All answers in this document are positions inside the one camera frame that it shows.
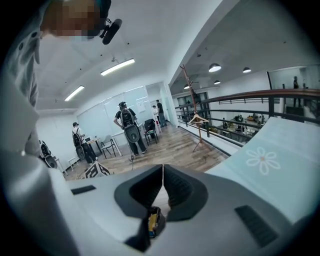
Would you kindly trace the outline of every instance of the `white flower logo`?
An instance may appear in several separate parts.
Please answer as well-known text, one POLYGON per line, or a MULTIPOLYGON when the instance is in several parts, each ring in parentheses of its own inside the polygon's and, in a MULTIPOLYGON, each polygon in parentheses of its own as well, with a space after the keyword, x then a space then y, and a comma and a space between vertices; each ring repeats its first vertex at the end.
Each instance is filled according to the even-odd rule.
POLYGON ((258 147, 255 151, 247 150, 246 154, 252 158, 249 158, 245 163, 247 166, 253 167, 259 165, 259 171, 262 175, 268 175, 269 167, 279 170, 280 164, 273 159, 277 157, 275 152, 268 152, 262 147, 258 147))

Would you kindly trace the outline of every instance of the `black vent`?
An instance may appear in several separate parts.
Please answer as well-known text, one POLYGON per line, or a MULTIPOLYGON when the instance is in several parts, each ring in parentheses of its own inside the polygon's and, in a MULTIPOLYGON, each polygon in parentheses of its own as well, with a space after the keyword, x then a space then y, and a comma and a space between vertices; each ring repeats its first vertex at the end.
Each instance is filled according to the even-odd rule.
POLYGON ((274 241, 277 233, 250 206, 244 205, 234 209, 260 247, 274 241))
POLYGON ((71 189, 72 194, 74 195, 78 195, 78 194, 82 194, 91 190, 95 190, 96 188, 92 185, 89 186, 83 186, 83 187, 78 187, 78 188, 74 188, 71 189))

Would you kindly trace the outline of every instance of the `microphone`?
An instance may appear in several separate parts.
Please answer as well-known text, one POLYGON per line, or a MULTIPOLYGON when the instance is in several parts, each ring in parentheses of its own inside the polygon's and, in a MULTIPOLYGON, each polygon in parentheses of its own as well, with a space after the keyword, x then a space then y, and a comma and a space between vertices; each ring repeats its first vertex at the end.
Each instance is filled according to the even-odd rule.
POLYGON ((112 25, 107 29, 104 38, 102 39, 102 42, 104 45, 108 45, 112 38, 114 38, 115 34, 118 32, 122 25, 122 20, 117 18, 112 25))

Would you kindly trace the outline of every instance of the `railing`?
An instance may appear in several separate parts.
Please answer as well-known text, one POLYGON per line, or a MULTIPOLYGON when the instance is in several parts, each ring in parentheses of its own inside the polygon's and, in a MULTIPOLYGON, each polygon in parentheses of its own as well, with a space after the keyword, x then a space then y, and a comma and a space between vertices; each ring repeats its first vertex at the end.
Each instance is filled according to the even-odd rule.
MULTIPOLYGON (((296 114, 287 114, 275 112, 275 104, 280 102, 280 98, 296 98, 296 99, 305 99, 306 102, 317 102, 320 100, 320 90, 317 89, 273 89, 273 90, 260 90, 260 91, 250 91, 245 93, 237 93, 227 96, 220 96, 215 98, 209 98, 203 100, 197 104, 198 114, 209 120, 209 123, 199 124, 200 129, 207 133, 207 137, 210 135, 222 138, 226 141, 229 141, 233 144, 236 144, 242 147, 246 142, 248 142, 253 136, 255 136, 259 130, 264 125, 263 115, 268 115, 268 117, 280 117, 290 120, 296 120, 299 122, 310 122, 315 124, 320 124, 320 119, 318 118, 309 118, 305 116, 300 116, 296 114), (247 109, 207 109, 205 105, 208 103, 219 102, 219 104, 230 104, 238 103, 239 100, 242 103, 250 104, 252 102, 257 102, 256 100, 260 99, 259 103, 268 104, 268 111, 260 110, 247 110, 247 109), (213 113, 215 112, 236 112, 236 113, 252 113, 251 117, 247 117, 246 120, 236 120, 235 118, 231 120, 214 118, 213 113), (212 125, 211 121, 220 121, 222 125, 212 125)), ((193 104, 185 104, 175 109, 179 123, 185 124, 187 127, 193 127, 198 129, 195 125, 190 125, 188 122, 193 118, 193 104)))
MULTIPOLYGON (((269 103, 269 99, 264 98, 242 98, 242 99, 230 99, 230 100, 221 100, 219 105, 223 104, 236 104, 236 103, 269 103)), ((274 98, 274 104, 279 104, 280 98, 274 98)))

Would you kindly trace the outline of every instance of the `metal railing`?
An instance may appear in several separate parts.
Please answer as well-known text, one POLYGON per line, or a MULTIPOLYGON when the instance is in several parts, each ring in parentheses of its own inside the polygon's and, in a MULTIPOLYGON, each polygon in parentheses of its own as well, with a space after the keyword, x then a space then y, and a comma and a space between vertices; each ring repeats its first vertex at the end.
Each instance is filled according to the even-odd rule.
MULTIPOLYGON (((230 99, 230 100, 221 100, 219 101, 219 105, 223 104, 237 104, 237 103, 268 103, 269 99, 264 98, 241 98, 241 99, 230 99)), ((279 104, 280 98, 274 98, 274 104, 279 104)))
MULTIPOLYGON (((287 113, 280 113, 275 112, 275 104, 280 103, 280 98, 296 98, 296 99, 305 99, 307 102, 317 102, 320 100, 320 90, 317 89, 273 89, 273 90, 259 90, 259 91, 250 91, 244 93, 237 93, 227 96, 220 96, 215 98, 209 98, 199 102, 197 104, 197 111, 198 114, 209 120, 209 121, 220 121, 222 125, 212 125, 211 122, 199 124, 200 129, 207 133, 207 137, 210 135, 222 138, 226 141, 229 141, 233 144, 236 144, 240 147, 244 145, 244 143, 248 142, 255 134, 259 132, 259 130, 264 125, 264 122, 261 122, 261 119, 257 117, 257 114, 268 115, 269 117, 280 117, 285 119, 296 120, 300 122, 311 122, 315 124, 320 124, 320 119, 318 118, 309 118, 305 116, 300 116, 296 114, 287 114, 287 113), (261 110, 247 110, 247 109, 207 109, 205 108, 205 104, 208 103, 219 102, 220 105, 227 104, 234 104, 234 103, 253 103, 253 102, 260 102, 268 104, 268 111, 261 111, 261 110), (252 113, 253 121, 249 121, 247 119, 246 122, 237 121, 237 120, 225 120, 219 118, 213 118, 211 113, 214 112, 235 112, 235 113, 252 113), (233 129, 232 126, 238 126, 239 129, 233 129)), ((175 109, 179 109, 176 111, 178 122, 185 124, 187 127, 197 128, 195 125, 190 125, 188 122, 193 118, 194 111, 190 110, 193 109, 194 106, 192 103, 181 105, 176 107, 175 109)))

